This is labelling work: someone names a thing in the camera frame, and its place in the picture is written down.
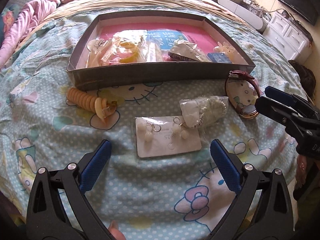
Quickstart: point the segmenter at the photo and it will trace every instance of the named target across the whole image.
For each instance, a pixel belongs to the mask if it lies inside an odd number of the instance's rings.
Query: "jewelry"
[[[137,125],[138,130],[145,132],[144,140],[146,142],[151,142],[153,139],[153,133],[152,132],[160,132],[161,131],[161,125],[154,124],[153,122],[149,121],[148,119],[153,119],[153,117],[148,117],[145,122],[140,122]]]
[[[189,137],[189,133],[183,126],[185,122],[181,122],[178,117],[174,117],[173,122],[172,133],[179,134],[183,139],[187,139]]]

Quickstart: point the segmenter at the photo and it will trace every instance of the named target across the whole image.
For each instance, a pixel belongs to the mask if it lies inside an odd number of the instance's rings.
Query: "white cabinet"
[[[312,53],[308,38],[281,14],[275,13],[263,36],[267,38],[287,60],[303,64]]]

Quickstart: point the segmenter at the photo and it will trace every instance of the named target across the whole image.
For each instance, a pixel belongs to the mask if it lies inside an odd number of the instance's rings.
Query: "pink fabric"
[[[217,41],[203,28],[178,23],[128,23],[111,25],[102,28],[99,39],[107,41],[109,38],[112,38],[115,33],[123,30],[180,30],[189,41],[198,44],[199,48],[205,54],[213,52],[213,49],[218,46]],[[174,40],[168,36],[168,38],[162,42],[173,44]]]
[[[0,69],[28,33],[57,8],[54,1],[33,0],[24,5],[0,48]]]

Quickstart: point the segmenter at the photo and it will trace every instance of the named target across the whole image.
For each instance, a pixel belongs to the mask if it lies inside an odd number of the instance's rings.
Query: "jewelry packaging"
[[[206,127],[224,117],[228,111],[228,97],[203,96],[179,101],[182,116],[189,128]]]
[[[198,130],[186,127],[183,116],[138,117],[133,128],[140,158],[193,152],[202,147]]]

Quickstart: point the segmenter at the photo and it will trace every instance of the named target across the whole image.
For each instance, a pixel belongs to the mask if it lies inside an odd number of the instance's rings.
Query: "metal screw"
[[[75,163],[70,163],[70,164],[68,165],[68,169],[69,169],[69,170],[74,170],[74,169],[76,168],[76,166],[77,166],[77,164],[75,164]]]
[[[246,164],[244,166],[244,168],[247,170],[247,171],[252,171],[253,170],[253,166],[251,164]]]
[[[312,132],[310,130],[306,130],[306,133],[310,136],[312,136]]]
[[[40,173],[40,174],[42,174],[42,173],[44,173],[45,172],[45,168],[44,167],[42,167],[42,168],[40,168],[39,170],[38,170],[38,173]]]
[[[280,169],[275,169],[275,173],[278,174],[278,175],[281,175],[282,171]]]

